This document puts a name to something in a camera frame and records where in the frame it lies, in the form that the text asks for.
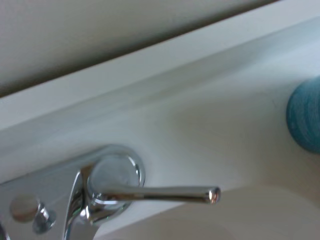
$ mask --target chrome knob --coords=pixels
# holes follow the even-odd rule
[[[19,223],[32,222],[33,231],[37,234],[46,233],[56,221],[54,211],[48,211],[45,205],[34,195],[19,195],[12,200],[10,212]]]
[[[89,173],[86,192],[93,214],[97,209],[119,214],[131,202],[141,200],[215,204],[221,190],[217,186],[143,187],[145,169],[140,157],[130,148],[111,145]]]

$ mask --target faucet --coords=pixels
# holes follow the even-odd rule
[[[128,147],[112,144],[3,183],[0,239],[92,240],[101,224],[134,201],[213,205],[220,199],[221,190],[216,186],[143,187],[145,177],[140,157]],[[52,200],[45,197],[49,192],[58,193],[56,199],[59,194],[64,197]]]

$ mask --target blue container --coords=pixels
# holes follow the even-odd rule
[[[286,108],[286,123],[301,147],[320,154],[320,77],[295,89]]]

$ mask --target wall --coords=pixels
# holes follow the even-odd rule
[[[5,1],[0,97],[274,1]]]

